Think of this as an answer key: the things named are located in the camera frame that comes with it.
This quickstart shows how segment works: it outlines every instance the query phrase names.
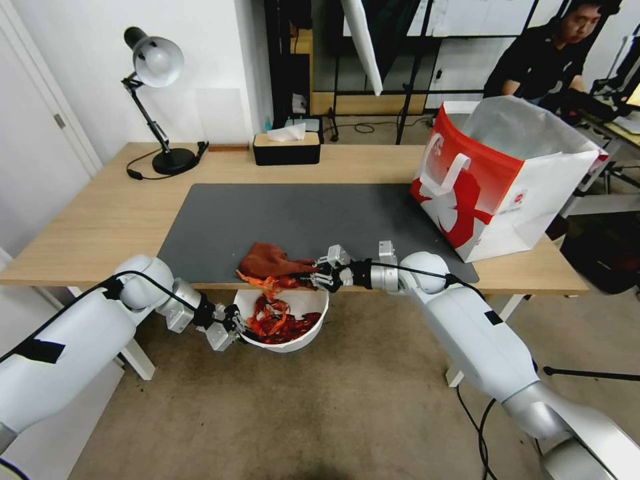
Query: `red and white bag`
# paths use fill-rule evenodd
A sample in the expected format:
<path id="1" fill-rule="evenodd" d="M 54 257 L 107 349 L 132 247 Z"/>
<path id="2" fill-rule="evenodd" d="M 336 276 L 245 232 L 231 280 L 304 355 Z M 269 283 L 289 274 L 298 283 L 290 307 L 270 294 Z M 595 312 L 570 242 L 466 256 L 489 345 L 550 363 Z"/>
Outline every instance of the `red and white bag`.
<path id="1" fill-rule="evenodd" d="M 460 113 L 471 115 L 462 131 L 449 118 Z M 444 102 L 411 194 L 471 262 L 533 248 L 589 168 L 606 157 L 524 100 Z"/>

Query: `lamp arm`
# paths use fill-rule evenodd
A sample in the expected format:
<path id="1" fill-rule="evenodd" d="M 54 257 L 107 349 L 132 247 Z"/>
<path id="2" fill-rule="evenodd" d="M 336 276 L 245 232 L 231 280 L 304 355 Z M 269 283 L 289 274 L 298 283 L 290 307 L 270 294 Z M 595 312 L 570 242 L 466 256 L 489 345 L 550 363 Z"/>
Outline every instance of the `lamp arm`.
<path id="1" fill-rule="evenodd" d="M 145 110 L 144 106 L 142 105 L 142 102 L 140 102 L 140 99 L 138 98 L 138 95 L 135 92 L 139 87 L 144 85 L 144 83 L 142 83 L 140 80 L 136 80 L 134 76 L 135 76 L 135 72 L 132 73 L 130 76 L 122 79 L 122 84 L 125 86 L 126 90 L 131 94 L 131 98 L 133 98 L 133 101 L 135 102 L 136 106 L 142 113 L 142 116 L 147 121 L 147 126 L 151 130 L 153 136 L 156 138 L 156 140 L 158 140 L 158 142 L 160 142 L 160 145 L 162 146 L 162 152 L 170 153 L 171 149 L 169 148 L 169 138 L 167 137 L 165 132 L 162 130 L 162 128 L 160 128 L 160 125 L 158 125 L 158 122 L 151 119 L 151 117 L 147 113 L 147 110 Z"/>

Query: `lamp shade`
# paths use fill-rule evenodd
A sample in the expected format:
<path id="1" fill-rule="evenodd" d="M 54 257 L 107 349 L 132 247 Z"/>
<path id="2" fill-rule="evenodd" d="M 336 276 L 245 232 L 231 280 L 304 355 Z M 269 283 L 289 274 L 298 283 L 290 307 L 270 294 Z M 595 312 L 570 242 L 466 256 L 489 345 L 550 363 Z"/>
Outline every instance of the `lamp shade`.
<path id="1" fill-rule="evenodd" d="M 150 37 L 138 27 L 125 31 L 125 42 L 133 50 L 133 68 L 144 84 L 166 87 L 180 76 L 185 58 L 174 42 Z"/>

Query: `tissue box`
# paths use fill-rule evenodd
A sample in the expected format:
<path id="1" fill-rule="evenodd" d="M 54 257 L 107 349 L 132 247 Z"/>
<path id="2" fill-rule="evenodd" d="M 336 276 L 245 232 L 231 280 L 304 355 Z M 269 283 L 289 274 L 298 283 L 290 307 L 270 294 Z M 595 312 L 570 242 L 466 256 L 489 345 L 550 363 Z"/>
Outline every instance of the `tissue box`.
<path id="1" fill-rule="evenodd" d="M 294 141 L 273 141 L 266 133 L 253 138 L 256 165 L 308 165 L 320 162 L 320 138 L 307 132 L 305 138 Z"/>

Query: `gray desk mat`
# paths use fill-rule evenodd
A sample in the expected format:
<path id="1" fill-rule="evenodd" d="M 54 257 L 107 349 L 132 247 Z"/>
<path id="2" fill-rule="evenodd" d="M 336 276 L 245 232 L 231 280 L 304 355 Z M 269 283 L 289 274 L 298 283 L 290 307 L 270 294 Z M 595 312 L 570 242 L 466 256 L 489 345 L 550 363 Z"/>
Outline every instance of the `gray desk mat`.
<path id="1" fill-rule="evenodd" d="M 158 257 L 189 282 L 233 283 L 256 241 L 275 243 L 291 259 L 322 257 L 336 243 L 355 259 L 376 259 L 380 240 L 393 241 L 399 260 L 429 251 L 462 280 L 478 281 L 405 184 L 196 184 Z"/>

